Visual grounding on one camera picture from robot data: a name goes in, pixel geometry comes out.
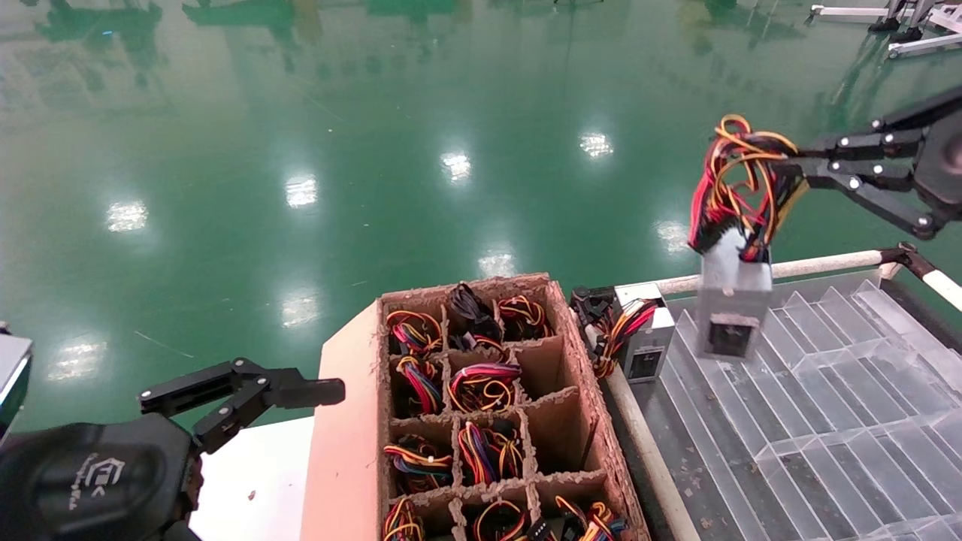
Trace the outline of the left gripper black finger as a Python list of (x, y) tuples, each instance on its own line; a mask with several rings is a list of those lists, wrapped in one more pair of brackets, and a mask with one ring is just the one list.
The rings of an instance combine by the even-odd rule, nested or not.
[(195, 423), (192, 437), (199, 451), (219, 451), (272, 407), (313, 409), (346, 400), (340, 378), (309, 379), (295, 367), (267, 369), (247, 358), (206, 367), (142, 391), (141, 413), (166, 418), (222, 400)]

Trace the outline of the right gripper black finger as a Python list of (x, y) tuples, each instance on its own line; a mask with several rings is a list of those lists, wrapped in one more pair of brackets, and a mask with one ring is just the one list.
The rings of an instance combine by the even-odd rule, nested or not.
[(961, 86), (945, 90), (896, 112), (873, 119), (866, 132), (833, 134), (774, 163), (775, 168), (803, 167), (817, 161), (863, 161), (910, 158), (916, 168), (924, 134), (936, 121), (960, 110)]
[(835, 189), (877, 218), (920, 240), (931, 240), (945, 228), (945, 220), (935, 213), (901, 201), (890, 194), (890, 189), (876, 187), (869, 176), (863, 174), (835, 171), (829, 167), (783, 167), (781, 175), (791, 180), (804, 180), (811, 189)]

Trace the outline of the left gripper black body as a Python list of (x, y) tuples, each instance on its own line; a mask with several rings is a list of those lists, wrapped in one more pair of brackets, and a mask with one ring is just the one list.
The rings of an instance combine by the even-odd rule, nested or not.
[(4, 540), (195, 540), (192, 436), (158, 414), (13, 434), (2, 444)]

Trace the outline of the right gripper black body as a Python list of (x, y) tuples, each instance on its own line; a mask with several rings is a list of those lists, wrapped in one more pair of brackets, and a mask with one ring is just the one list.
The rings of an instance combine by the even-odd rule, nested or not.
[(941, 222), (961, 213), (961, 110), (925, 131), (916, 161), (916, 192)]

